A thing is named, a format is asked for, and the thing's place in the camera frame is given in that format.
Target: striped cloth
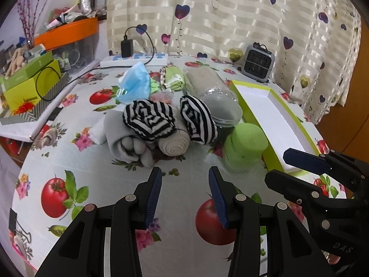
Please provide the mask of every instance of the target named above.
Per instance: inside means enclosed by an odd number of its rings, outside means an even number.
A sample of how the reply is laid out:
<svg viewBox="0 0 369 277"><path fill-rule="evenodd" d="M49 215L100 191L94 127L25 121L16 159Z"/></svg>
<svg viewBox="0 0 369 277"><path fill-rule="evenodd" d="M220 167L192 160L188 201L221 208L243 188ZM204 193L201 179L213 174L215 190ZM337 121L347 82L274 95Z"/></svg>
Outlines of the striped cloth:
<svg viewBox="0 0 369 277"><path fill-rule="evenodd" d="M217 126L209 109L198 98L183 96L180 100L180 110L192 141L205 145L218 137Z"/></svg>
<svg viewBox="0 0 369 277"><path fill-rule="evenodd" d="M176 121L172 107L163 102L137 100L123 111L124 124L147 142L172 135Z"/></svg>

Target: gray fan heater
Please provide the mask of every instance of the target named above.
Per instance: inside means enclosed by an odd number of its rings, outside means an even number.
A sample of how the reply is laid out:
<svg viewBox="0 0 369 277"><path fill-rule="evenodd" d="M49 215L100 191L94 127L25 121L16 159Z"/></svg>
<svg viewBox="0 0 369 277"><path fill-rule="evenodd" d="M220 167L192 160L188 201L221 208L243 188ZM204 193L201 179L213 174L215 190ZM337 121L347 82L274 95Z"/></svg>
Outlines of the gray fan heater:
<svg viewBox="0 0 369 277"><path fill-rule="evenodd" d="M274 54L268 51L265 45L255 42L246 49L242 59L241 72L256 81L267 82L274 60Z"/></svg>

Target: white power strip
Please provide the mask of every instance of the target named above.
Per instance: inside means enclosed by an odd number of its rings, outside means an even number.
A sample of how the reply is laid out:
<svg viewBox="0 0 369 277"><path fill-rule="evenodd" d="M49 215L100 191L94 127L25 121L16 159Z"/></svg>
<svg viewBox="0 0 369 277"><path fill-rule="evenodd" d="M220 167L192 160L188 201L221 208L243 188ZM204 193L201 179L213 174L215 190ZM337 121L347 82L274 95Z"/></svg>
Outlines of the white power strip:
<svg viewBox="0 0 369 277"><path fill-rule="evenodd" d="M110 66L133 66L138 62L146 63L150 60L152 55L138 53L134 54L132 57L122 58L120 55L108 56L100 62L101 67ZM147 64L147 66L166 66L168 64L168 54L159 53L154 54L154 58Z"/></svg>

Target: floral tablecloth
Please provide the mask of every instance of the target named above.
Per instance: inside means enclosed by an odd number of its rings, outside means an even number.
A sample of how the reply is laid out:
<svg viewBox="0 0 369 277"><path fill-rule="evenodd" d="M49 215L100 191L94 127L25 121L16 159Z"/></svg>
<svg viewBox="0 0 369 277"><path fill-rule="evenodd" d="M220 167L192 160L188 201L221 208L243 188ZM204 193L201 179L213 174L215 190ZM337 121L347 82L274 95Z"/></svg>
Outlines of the floral tablecloth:
<svg viewBox="0 0 369 277"><path fill-rule="evenodd" d="M242 75L231 63L215 59L175 56L169 61L169 65L180 69L210 66L226 82L232 79L256 82ZM160 67L147 69L152 78L158 77ZM84 205L114 204L149 177L151 169L141 163L127 164L114 159L107 143L95 144L89 134L91 126L106 114L106 110L122 106L111 96L124 70L95 70L83 77L63 100L63 110L56 120L41 130L25 160L14 191L12 209L17 213L17 231L16 236L11 235L11 240L35 269L40 267L58 236ZM319 150L327 152L321 135L300 107L276 84L268 85L281 94ZM175 94L174 103L180 96L181 93ZM154 222L147 231L137 231L144 276L227 276L235 233L231 230L218 236L222 230L219 230L209 197L208 170L211 166L217 165L225 180L234 183L255 201L274 205L284 200L266 187L267 169L262 159L245 173L230 173L222 163L220 150L191 143L188 151L178 157L153 151L156 166L163 171L163 185ZM332 198L345 198L344 188L329 177L307 174L301 178L322 187ZM306 225L301 208L289 205ZM261 237L263 273L268 256L263 231Z"/></svg>

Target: curtain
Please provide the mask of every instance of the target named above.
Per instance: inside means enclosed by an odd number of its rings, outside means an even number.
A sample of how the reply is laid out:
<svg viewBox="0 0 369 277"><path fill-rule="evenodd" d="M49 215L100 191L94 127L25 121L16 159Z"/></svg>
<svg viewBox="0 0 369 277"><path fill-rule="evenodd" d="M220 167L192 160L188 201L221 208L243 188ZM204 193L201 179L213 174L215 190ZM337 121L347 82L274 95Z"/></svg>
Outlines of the curtain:
<svg viewBox="0 0 369 277"><path fill-rule="evenodd" d="M108 44L120 53L128 27L149 33L157 52L236 65L249 44L266 45L276 61L270 81L318 123L345 104L360 46L361 18L350 0L108 0ZM141 29L134 49L150 52Z"/></svg>

